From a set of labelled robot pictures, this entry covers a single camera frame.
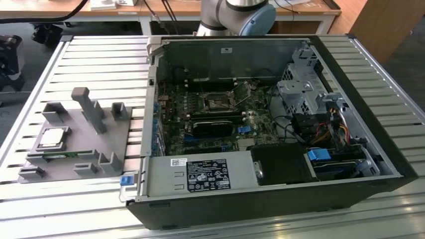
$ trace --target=metal slatted table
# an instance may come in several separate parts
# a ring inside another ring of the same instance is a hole
[[[1,238],[418,237],[425,231],[423,113],[357,40],[342,35],[321,39],[420,176],[418,180],[349,209],[167,231],[146,230],[126,211],[118,200],[118,177],[17,184],[17,172],[43,122],[39,111],[49,101],[78,108],[70,100],[73,87],[87,87],[101,106],[118,100],[133,107],[125,171],[138,167],[147,38],[81,36],[59,42],[0,148]]]

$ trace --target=white label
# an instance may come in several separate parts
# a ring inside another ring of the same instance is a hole
[[[233,48],[221,48],[221,54],[231,53]]]
[[[173,166],[185,166],[186,165],[186,158],[171,158],[171,167]]]
[[[137,12],[134,12],[134,11],[119,11],[118,14],[119,15],[137,15]]]

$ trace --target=table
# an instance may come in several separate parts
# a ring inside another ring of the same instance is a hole
[[[5,17],[57,17],[65,16],[81,0],[0,0],[0,16]],[[138,21],[142,1],[134,6],[90,11],[89,2],[67,21]]]
[[[146,0],[151,10],[157,13],[161,20],[170,21],[166,14],[165,8],[159,0]],[[293,10],[298,11],[299,14],[291,15],[291,12],[277,8],[275,21],[318,21],[319,25],[315,34],[326,34],[333,20],[337,15],[341,14],[339,10],[331,10],[322,0],[311,0],[311,6],[305,4],[298,4],[293,6]],[[170,0],[169,4],[171,6],[175,18],[178,21],[199,21],[201,13],[201,3],[199,2],[186,2],[181,0]],[[139,9],[139,23],[143,35],[151,35],[150,21],[151,16],[145,5]]]
[[[146,0],[161,20],[169,21],[165,8],[159,0]],[[78,5],[79,0],[0,0],[1,17],[54,17],[66,15]],[[199,21],[201,3],[169,0],[178,21]],[[331,10],[322,0],[311,0],[314,6],[294,5],[294,21],[318,21],[318,34],[326,34],[334,20],[341,13]],[[277,8],[275,21],[291,21],[291,12]],[[150,21],[153,18],[142,0],[135,6],[117,6],[117,9],[90,11],[89,3],[69,21],[138,21],[143,35],[151,35]]]
[[[65,108],[75,109],[78,104],[69,97],[73,87],[87,87],[90,98],[102,106],[122,101],[134,107],[123,170],[138,168],[147,38],[78,36],[59,42],[0,148],[1,238],[375,239],[419,236],[425,231],[423,112],[355,39],[343,35],[321,36],[321,39],[420,176],[418,180],[392,192],[371,196],[349,209],[165,231],[146,230],[125,209],[118,200],[118,177],[17,184],[25,151],[31,147],[43,121],[39,111],[50,101],[61,101]]]

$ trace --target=motherboard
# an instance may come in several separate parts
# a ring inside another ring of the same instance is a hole
[[[270,86],[258,80],[162,82],[157,91],[165,155],[245,151],[278,142]]]

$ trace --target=blue tab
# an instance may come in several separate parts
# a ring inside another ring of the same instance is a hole
[[[130,186],[134,184],[134,177],[133,176],[122,176],[119,180],[121,186]]]
[[[329,152],[327,152],[327,149],[325,149],[325,148],[313,148],[306,154],[307,154],[310,161],[331,159]]]
[[[238,127],[237,128],[237,133],[249,133],[250,132],[250,126],[245,126],[245,127]]]

